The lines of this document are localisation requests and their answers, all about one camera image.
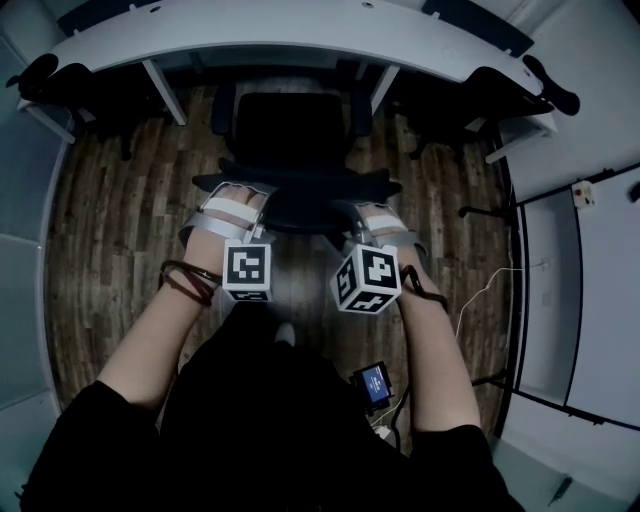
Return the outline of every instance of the white desk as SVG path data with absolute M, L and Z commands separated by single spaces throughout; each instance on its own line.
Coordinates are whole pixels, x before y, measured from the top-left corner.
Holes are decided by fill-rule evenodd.
M 380 0 L 164 0 L 95 25 L 51 53 L 60 59 L 59 67 L 79 62 L 91 71 L 143 61 L 176 121 L 185 124 L 180 105 L 150 59 L 247 45 L 324 48 L 388 63 L 372 96 L 374 110 L 400 66 L 455 82 L 488 66 L 536 95 L 541 92 L 520 60 L 448 23 Z M 19 108 L 28 106 L 23 101 Z M 531 121 L 544 132 L 556 131 L 551 114 Z

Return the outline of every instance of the wooden floor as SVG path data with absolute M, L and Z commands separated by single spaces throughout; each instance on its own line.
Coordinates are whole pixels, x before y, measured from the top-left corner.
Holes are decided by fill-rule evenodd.
M 70 151 L 53 207 L 46 267 L 49 350 L 62 407 L 96 378 L 149 302 L 162 261 L 182 253 L 178 229 L 202 200 L 191 177 L 217 172 L 218 158 L 228 155 L 208 128 L 214 92 L 203 87 L 182 94 L 186 127 L 160 120 L 141 126 L 130 162 L 120 161 L 113 140 L 100 145 L 94 137 L 81 137 Z M 497 170 L 484 164 L 482 145 L 466 147 L 458 168 L 440 145 L 429 145 L 420 161 L 411 161 L 407 153 L 414 144 L 404 118 L 378 114 L 373 134 L 358 141 L 348 163 L 358 172 L 387 167 L 404 186 L 392 204 L 430 249 L 429 271 L 450 301 L 455 325 L 469 298 L 496 269 L 509 266 L 503 221 L 460 219 L 457 210 L 465 204 L 498 207 L 505 194 Z M 373 317 L 338 314 L 326 286 L 338 262 L 320 238 L 279 236 L 274 253 L 273 307 L 294 324 L 299 343 L 331 358 L 344 377 L 384 360 L 393 391 L 401 395 L 407 371 L 397 306 Z M 465 311 L 459 342 L 472 378 L 505 365 L 509 296 L 510 278 L 503 273 Z M 217 295 L 191 333 L 182 363 L 230 311 L 223 297 Z M 476 393 L 483 429 L 490 432 L 501 391 L 485 385 Z M 399 421 L 405 442 L 408 410 Z

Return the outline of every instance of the dark bracelet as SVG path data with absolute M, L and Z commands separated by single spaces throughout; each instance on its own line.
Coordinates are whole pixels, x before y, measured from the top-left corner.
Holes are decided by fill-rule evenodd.
M 189 284 L 193 286 L 198 295 L 193 293 L 191 290 L 188 290 L 181 284 L 177 283 L 175 279 L 171 278 L 168 274 L 176 270 L 180 272 L 185 278 L 189 281 Z M 201 304 L 205 307 L 211 306 L 211 299 L 213 298 L 213 288 L 205 283 L 202 279 L 195 275 L 196 271 L 203 272 L 208 274 L 206 270 L 200 269 L 194 265 L 189 265 L 188 263 L 183 262 L 173 262 L 173 261 L 165 261 L 161 266 L 160 277 L 158 280 L 158 288 L 160 288 L 163 283 L 166 281 L 169 286 L 172 288 L 181 291 L 184 295 L 189 297 L 190 299 L 195 300 L 198 304 Z
M 174 290 L 178 290 L 179 292 L 182 292 L 184 295 L 186 295 L 190 299 L 194 300 L 195 302 L 197 302 L 201 306 L 204 306 L 205 308 L 211 306 L 211 301 L 210 300 L 207 301 L 205 298 L 196 295 L 191 290 L 188 290 L 187 288 L 182 286 L 180 283 L 178 283 L 171 276 L 162 276 L 161 279 L 164 282 L 166 282 L 169 286 L 171 286 L 171 288 L 173 288 Z
M 216 283 L 217 285 L 222 284 L 222 278 L 219 275 L 213 274 L 208 270 L 205 270 L 200 267 L 196 267 L 195 265 L 191 265 L 190 263 L 185 263 L 184 261 L 177 260 L 167 260 L 160 267 L 160 272 L 164 273 L 167 267 L 179 268 L 191 272 L 192 274 L 201 277 L 207 281 L 211 281 L 212 283 Z
M 420 283 L 420 278 L 418 277 L 418 272 L 416 272 L 416 269 L 412 265 L 407 265 L 402 269 L 402 272 L 400 272 L 400 284 L 404 283 L 407 276 L 409 276 L 409 278 L 411 279 L 411 284 L 413 285 L 413 289 L 416 292 L 416 295 L 426 300 L 439 302 L 444 310 L 447 313 L 449 312 L 449 303 L 443 295 L 424 291 L 424 288 L 422 288 L 422 284 Z

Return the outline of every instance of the black sleeve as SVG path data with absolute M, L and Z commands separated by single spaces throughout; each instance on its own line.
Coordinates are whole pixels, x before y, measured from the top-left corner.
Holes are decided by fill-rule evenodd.
M 101 382 L 82 390 L 49 435 L 21 509 L 148 509 L 158 487 L 154 419 Z
M 410 465 L 414 485 L 428 485 L 448 509 L 524 510 L 509 495 L 478 427 L 414 433 Z

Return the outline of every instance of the white cable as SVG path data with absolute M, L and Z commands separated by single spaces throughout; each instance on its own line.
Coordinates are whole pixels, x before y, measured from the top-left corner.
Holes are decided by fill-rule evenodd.
M 385 412 L 382 416 L 380 416 L 376 421 L 374 421 L 371 426 L 373 427 L 376 423 L 378 423 L 382 418 L 384 418 L 387 414 L 391 414 L 393 411 L 395 411 L 398 407 L 400 407 L 400 404 L 402 403 L 402 398 L 400 399 L 400 401 L 395 405 L 395 407 L 393 409 L 389 409 L 387 412 Z
M 535 268 L 535 267 L 541 267 L 543 266 L 545 263 L 538 263 L 537 265 L 532 265 L 529 268 Z M 484 288 L 482 288 L 482 290 L 479 290 L 478 292 L 476 292 L 476 294 L 471 297 L 469 299 L 469 301 L 462 306 L 462 309 L 460 310 L 460 316 L 458 317 L 458 326 L 456 327 L 456 339 L 458 339 L 458 333 L 460 332 L 460 325 L 462 324 L 462 313 L 464 313 L 465 308 L 471 304 L 475 298 L 480 295 L 482 292 L 486 292 L 489 287 L 491 286 L 491 282 L 495 279 L 495 277 L 503 270 L 509 270 L 511 272 L 522 272 L 524 269 L 523 268 L 509 268 L 509 267 L 503 267 L 503 268 L 499 268 L 498 270 L 496 270 L 493 275 L 491 276 L 491 279 L 489 279 L 489 282 L 487 283 L 487 286 L 485 286 Z

